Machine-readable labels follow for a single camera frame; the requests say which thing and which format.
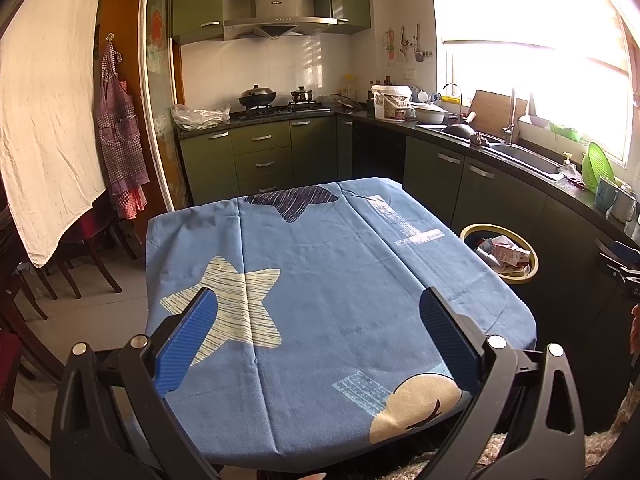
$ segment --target cutting board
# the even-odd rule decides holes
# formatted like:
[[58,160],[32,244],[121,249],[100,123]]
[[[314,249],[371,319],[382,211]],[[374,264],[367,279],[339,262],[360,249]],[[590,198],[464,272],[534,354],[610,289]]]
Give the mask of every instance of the cutting board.
[[[504,138],[503,128],[509,124],[509,102],[510,95],[494,94],[485,90],[476,90],[471,101],[470,112],[476,113],[476,118],[471,122],[473,129],[484,134]],[[513,133],[513,141],[517,140],[518,118],[522,117],[527,110],[527,102],[524,99],[516,99],[516,113],[514,124],[516,129]]]

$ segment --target drawer handle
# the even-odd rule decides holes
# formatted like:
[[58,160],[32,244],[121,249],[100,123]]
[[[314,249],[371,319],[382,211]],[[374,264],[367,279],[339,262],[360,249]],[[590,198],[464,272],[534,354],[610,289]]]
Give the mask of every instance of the drawer handle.
[[476,168],[475,166],[472,166],[472,165],[469,165],[469,169],[480,176],[484,176],[485,178],[493,178],[495,176],[493,173],[489,173],[488,171],[483,171],[480,168]]
[[452,156],[447,156],[444,153],[438,153],[438,158],[441,158],[442,160],[446,160],[451,164],[460,164],[460,162],[462,162],[459,158],[453,158]]

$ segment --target range hood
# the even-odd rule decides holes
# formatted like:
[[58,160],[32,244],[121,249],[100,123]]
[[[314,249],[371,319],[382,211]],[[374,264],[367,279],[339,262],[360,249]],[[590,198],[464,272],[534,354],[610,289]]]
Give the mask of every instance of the range hood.
[[224,40],[278,38],[283,34],[313,36],[338,23],[335,18],[300,16],[301,7],[298,0],[255,0],[256,17],[226,20]]

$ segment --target white plastic bucket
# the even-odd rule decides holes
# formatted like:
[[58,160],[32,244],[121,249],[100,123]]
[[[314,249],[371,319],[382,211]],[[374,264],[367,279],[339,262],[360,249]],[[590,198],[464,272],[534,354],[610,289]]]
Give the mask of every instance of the white plastic bucket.
[[374,110],[377,119],[383,121],[404,121],[411,101],[408,86],[373,85]]

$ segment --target metal screw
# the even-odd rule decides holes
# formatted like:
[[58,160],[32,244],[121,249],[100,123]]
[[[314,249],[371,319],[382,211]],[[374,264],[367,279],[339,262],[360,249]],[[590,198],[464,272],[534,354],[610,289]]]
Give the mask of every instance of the metal screw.
[[498,350],[507,346],[507,341],[500,335],[491,335],[487,340],[489,346],[492,348],[497,348]]
[[551,343],[548,348],[549,353],[556,357],[562,357],[562,354],[564,354],[564,349],[558,343]]
[[74,355],[82,355],[86,352],[86,344],[76,343],[71,351],[74,353]]
[[142,335],[134,336],[131,339],[130,345],[133,346],[133,348],[140,349],[140,348],[144,348],[147,343],[149,343],[148,337],[142,334]]

